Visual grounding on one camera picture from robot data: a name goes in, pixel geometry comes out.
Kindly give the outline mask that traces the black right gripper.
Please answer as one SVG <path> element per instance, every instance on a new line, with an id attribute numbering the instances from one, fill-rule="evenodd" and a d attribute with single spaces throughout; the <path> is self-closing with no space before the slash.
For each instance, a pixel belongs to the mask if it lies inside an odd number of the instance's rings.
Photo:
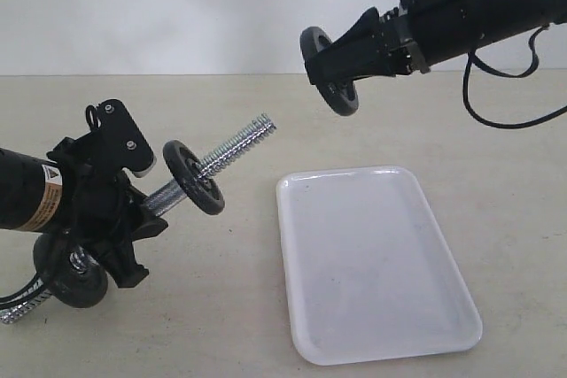
<path id="1" fill-rule="evenodd" d="M 418 0 L 399 0 L 391 10 L 367 9 L 336 41 L 320 28 L 307 28 L 307 77 L 314 86 L 372 76 L 429 73 L 411 19 Z"/>

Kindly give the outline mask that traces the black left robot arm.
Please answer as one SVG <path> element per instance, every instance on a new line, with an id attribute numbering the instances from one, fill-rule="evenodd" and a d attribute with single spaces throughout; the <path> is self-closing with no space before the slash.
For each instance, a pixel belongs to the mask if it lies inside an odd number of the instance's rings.
<path id="1" fill-rule="evenodd" d="M 78 274 L 81 283 L 97 286 L 110 276 L 131 289 L 148 276 L 134 243 L 167 224 L 127 176 L 146 172 L 155 159 L 146 144 L 130 149 L 133 142 L 66 137 L 45 158 L 1 151 L 1 227 L 39 234 L 35 269 L 46 284 L 71 274 L 70 255 L 78 250 L 95 262 L 94 273 Z"/>

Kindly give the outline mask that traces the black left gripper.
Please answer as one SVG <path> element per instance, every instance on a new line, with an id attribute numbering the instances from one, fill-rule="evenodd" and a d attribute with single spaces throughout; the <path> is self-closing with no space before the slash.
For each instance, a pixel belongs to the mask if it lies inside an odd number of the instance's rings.
<path id="1" fill-rule="evenodd" d="M 64 138 L 47 157 L 63 177 L 63 195 L 48 230 L 69 232 L 120 289 L 140 284 L 149 270 L 136 260 L 134 245 L 159 236 L 166 220 L 144 206 L 146 195 L 126 176 L 146 171 L 140 138 Z"/>

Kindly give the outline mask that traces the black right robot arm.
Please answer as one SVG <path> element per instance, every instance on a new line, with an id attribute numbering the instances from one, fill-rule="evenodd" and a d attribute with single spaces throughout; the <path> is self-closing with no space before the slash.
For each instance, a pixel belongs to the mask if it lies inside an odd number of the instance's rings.
<path id="1" fill-rule="evenodd" d="M 385 13 L 367 9 L 334 42 L 319 27 L 306 29 L 319 50 L 304 64 L 315 86 L 428 73 L 474 48 L 565 21 L 566 0 L 399 0 Z"/>

